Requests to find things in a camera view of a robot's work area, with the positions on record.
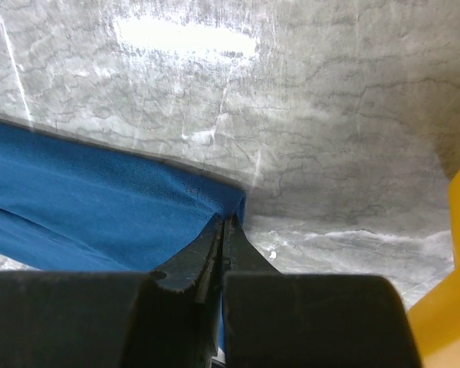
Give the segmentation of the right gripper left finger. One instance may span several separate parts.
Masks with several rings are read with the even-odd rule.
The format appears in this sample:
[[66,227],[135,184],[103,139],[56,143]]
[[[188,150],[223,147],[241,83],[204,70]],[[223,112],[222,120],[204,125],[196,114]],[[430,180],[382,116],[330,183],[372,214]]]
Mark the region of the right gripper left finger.
[[224,222],[214,215],[140,286],[124,367],[210,367],[218,352]]

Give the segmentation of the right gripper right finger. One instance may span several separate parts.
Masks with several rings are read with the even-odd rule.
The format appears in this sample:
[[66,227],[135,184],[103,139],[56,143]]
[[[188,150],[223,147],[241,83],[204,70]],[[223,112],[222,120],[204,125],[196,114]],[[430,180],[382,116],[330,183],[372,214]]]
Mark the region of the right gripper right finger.
[[236,215],[225,221],[222,241],[222,277],[229,271],[280,274],[247,239]]

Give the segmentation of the blue t-shirt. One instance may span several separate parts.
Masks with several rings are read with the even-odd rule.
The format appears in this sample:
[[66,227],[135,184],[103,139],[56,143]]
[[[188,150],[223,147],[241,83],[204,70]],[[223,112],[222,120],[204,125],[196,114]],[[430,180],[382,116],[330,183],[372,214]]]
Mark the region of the blue t-shirt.
[[245,193],[172,166],[0,123],[0,367],[124,367],[148,274]]

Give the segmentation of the yellow plastic bin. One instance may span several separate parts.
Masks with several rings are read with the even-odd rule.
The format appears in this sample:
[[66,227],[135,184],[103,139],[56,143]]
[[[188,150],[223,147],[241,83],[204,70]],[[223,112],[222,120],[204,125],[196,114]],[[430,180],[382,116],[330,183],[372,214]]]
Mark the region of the yellow plastic bin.
[[449,203],[455,268],[408,312],[424,367],[460,367],[460,170]]

